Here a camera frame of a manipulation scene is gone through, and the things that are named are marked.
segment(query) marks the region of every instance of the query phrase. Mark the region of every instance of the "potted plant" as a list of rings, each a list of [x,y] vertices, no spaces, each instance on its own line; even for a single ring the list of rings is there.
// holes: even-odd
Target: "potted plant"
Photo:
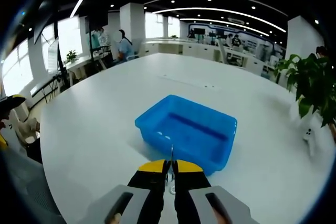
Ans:
[[[67,63],[68,62],[74,62],[76,60],[77,54],[75,50],[71,50],[67,54]]]
[[[322,117],[322,125],[335,125],[336,118],[336,79],[332,71],[332,64],[329,58],[316,58],[310,54],[308,58],[302,59],[298,55],[291,55],[288,60],[278,62],[274,74],[277,77],[285,72],[287,76],[287,89],[290,91],[296,88],[296,102],[301,119],[305,120],[307,132],[310,119],[317,111]]]

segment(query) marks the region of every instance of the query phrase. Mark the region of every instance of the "green leaf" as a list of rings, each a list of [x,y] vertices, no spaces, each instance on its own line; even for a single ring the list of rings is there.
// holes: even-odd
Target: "green leaf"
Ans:
[[[290,91],[293,84],[296,83],[295,74],[291,74],[287,79],[287,89]]]
[[[305,97],[299,102],[299,114],[301,118],[308,114],[310,107],[311,103]]]
[[[314,105],[312,113],[314,114],[317,109],[318,109],[318,107]]]
[[[289,60],[290,60],[290,61],[293,61],[295,58],[299,58],[299,59],[301,59],[301,57],[298,56],[298,55],[294,55],[294,54],[293,54],[293,55],[290,55],[290,56],[289,56]]]
[[[296,72],[295,68],[290,68],[290,69],[288,69],[286,75],[289,76],[290,74],[295,73],[295,72]]]
[[[297,101],[302,95],[301,89],[297,87],[295,101]]]
[[[329,123],[328,119],[327,118],[323,118],[321,128],[324,127],[324,126],[326,126],[328,123]]]

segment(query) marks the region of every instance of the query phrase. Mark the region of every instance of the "white table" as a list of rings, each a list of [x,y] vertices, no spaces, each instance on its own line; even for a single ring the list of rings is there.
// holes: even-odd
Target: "white table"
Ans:
[[[127,185],[140,165],[162,157],[144,144],[134,120],[169,94],[238,120],[230,158],[208,178],[212,185],[247,204],[261,224],[301,220],[329,176],[334,159],[330,130],[313,119],[319,149],[310,159],[302,132],[289,121],[292,93],[229,65],[155,54],[98,73],[43,108],[45,175],[68,223],[79,221],[116,185]],[[160,223],[177,223],[174,197],[167,191]]]
[[[106,56],[106,54],[101,54],[101,55],[95,55],[93,57],[93,60],[98,60],[99,61],[99,63],[101,64],[101,66],[104,70],[107,69],[107,67],[105,66],[105,64],[103,63],[103,61],[101,59],[105,56]],[[65,64],[65,67],[66,67],[66,69],[69,73],[69,76],[70,76],[70,86],[73,85],[73,80],[72,80],[73,76],[72,75],[74,74],[74,71],[79,69],[80,73],[81,73],[81,76],[86,77],[85,71],[82,69],[82,67],[85,66],[87,63],[89,63],[90,60],[91,60],[91,56],[85,55],[85,56],[79,57],[74,62],[68,62],[67,64]]]
[[[194,56],[196,58],[214,60],[215,50],[220,51],[218,46],[212,46],[202,43],[197,43],[195,40],[182,40],[182,39],[156,39],[156,40],[147,40],[144,42],[146,55],[150,55],[157,52],[162,52],[159,49],[159,45],[178,45],[181,46],[182,54],[188,56]],[[224,46],[225,52],[230,53],[234,56],[238,56],[244,59],[243,67],[246,65],[247,60],[257,61],[260,64],[264,65],[266,68],[274,70],[274,66],[271,66],[269,63],[261,61],[255,57],[254,54],[248,52],[235,51],[231,47]]]

